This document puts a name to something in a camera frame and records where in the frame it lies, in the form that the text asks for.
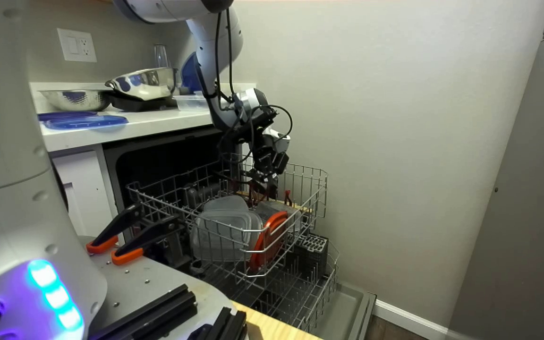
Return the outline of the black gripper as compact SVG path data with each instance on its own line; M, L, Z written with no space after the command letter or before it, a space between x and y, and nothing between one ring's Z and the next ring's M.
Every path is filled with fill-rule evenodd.
M252 168L247 172L260 189L275 187L277 176L288 164L288 134L271 128L275 106L250 108L233 128L233 142L245 142L252 155Z

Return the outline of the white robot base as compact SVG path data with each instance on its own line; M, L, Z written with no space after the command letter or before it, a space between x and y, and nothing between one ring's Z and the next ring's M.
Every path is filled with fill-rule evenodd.
M35 117L26 0L0 0L0 340L86 340L107 281L77 240Z

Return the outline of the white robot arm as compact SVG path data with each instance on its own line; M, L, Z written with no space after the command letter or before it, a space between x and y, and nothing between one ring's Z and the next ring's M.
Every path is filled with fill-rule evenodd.
M239 143L250 151L247 176L258 187L271 187L288 164L288 132L271 128L277 106L262 91L247 89L241 96L220 89L218 75L232 70L241 51L241 28L233 0L113 0L128 19L147 24L184 23L194 38L196 79L205 98L211 123L220 130L218 151L233 153Z

